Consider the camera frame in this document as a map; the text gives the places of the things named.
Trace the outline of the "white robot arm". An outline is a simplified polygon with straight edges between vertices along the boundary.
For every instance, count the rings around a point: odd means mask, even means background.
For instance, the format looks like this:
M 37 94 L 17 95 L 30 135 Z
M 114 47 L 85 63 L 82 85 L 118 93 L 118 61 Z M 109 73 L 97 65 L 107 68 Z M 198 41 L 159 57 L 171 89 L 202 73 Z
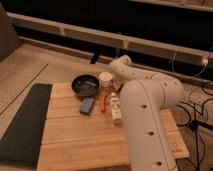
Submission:
M 132 171 L 178 171 L 160 110 L 178 104 L 182 83 L 169 75 L 132 66 L 124 55 L 109 64 L 126 83 L 120 106 Z

